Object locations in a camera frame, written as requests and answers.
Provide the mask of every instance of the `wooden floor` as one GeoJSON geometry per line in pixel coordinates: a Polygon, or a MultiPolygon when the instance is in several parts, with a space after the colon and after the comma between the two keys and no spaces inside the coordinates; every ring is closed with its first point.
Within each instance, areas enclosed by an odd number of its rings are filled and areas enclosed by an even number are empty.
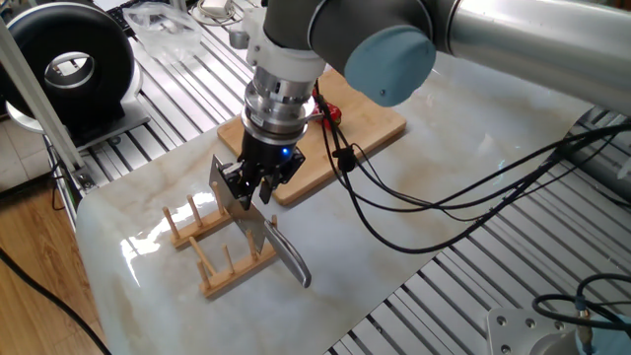
{"type": "MultiPolygon", "coordinates": [[[[0,200],[0,247],[105,340],[74,233],[66,212],[52,209],[49,186],[0,200]]],[[[0,354],[100,352],[76,323],[0,263],[0,354]]]]}

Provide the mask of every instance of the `robotic arm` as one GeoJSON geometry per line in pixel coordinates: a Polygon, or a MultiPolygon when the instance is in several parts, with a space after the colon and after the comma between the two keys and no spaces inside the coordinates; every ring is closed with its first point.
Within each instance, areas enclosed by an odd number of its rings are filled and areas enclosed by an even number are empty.
{"type": "Polygon", "coordinates": [[[239,166],[223,176],[245,208],[267,202],[305,157],[296,143],[329,63],[375,103],[402,103],[436,50],[631,115],[631,15],[563,0],[270,0],[231,44],[256,66],[239,166]]]}

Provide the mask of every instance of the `knife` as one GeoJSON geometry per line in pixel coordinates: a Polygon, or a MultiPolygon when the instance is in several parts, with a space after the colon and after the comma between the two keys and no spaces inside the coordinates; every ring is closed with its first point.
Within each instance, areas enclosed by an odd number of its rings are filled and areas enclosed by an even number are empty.
{"type": "Polygon", "coordinates": [[[219,194],[219,196],[216,197],[221,199],[224,208],[226,208],[226,211],[228,211],[233,221],[244,234],[246,231],[251,231],[254,247],[258,252],[263,248],[265,238],[267,238],[294,277],[298,279],[303,287],[309,287],[312,276],[305,261],[287,238],[278,231],[276,226],[265,219],[253,203],[248,210],[244,210],[241,203],[230,192],[230,188],[224,180],[222,171],[226,168],[227,166],[224,166],[219,158],[213,155],[209,184],[212,186],[213,182],[217,182],[215,193],[219,194]]]}

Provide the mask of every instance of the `wooden cutting board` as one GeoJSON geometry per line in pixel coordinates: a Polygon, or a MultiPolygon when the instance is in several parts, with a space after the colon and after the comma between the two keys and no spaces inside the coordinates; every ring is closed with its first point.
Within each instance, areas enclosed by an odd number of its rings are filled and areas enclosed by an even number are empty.
{"type": "MultiPolygon", "coordinates": [[[[319,86],[324,98],[342,110],[340,129],[348,142],[359,144],[366,153],[405,129],[405,118],[393,109],[378,106],[362,93],[353,90],[337,72],[330,70],[324,73],[319,79],[319,86]]],[[[217,134],[235,155],[241,153],[244,126],[240,117],[224,123],[217,129],[217,134]]],[[[330,132],[328,137],[332,147],[330,132]]],[[[298,142],[298,148],[307,159],[289,183],[279,185],[274,191],[274,198],[281,205],[294,202],[333,176],[318,122],[309,123],[307,134],[298,142]]]]}

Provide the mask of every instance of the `marble tabletop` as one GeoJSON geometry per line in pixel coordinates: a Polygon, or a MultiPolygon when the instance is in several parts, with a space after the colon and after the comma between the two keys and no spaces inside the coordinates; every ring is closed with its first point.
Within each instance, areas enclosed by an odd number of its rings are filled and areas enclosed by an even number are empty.
{"type": "MultiPolygon", "coordinates": [[[[392,188],[437,200],[562,138],[590,107],[439,55],[425,85],[395,108],[408,120],[405,132],[372,162],[392,188]]],[[[173,248],[162,207],[172,210],[179,226],[193,220],[187,194],[202,214],[216,209],[207,184],[213,154],[234,160],[215,130],[93,191],[79,205],[76,238],[113,354],[321,354],[433,256],[381,245],[332,181],[288,207],[256,203],[268,218],[278,215],[279,230],[311,270],[309,289],[276,260],[207,300],[198,289],[196,254],[173,248]]],[[[536,165],[498,177],[460,201],[495,191],[536,165]]],[[[358,192],[402,206],[359,173],[351,179],[358,192]]],[[[495,202],[457,215],[474,216],[495,202]]],[[[466,227],[438,212],[364,210],[385,237],[410,248],[443,242],[466,227]]],[[[222,243],[233,259],[248,253],[238,227],[224,228],[199,243],[217,269],[225,267],[222,243]]]]}

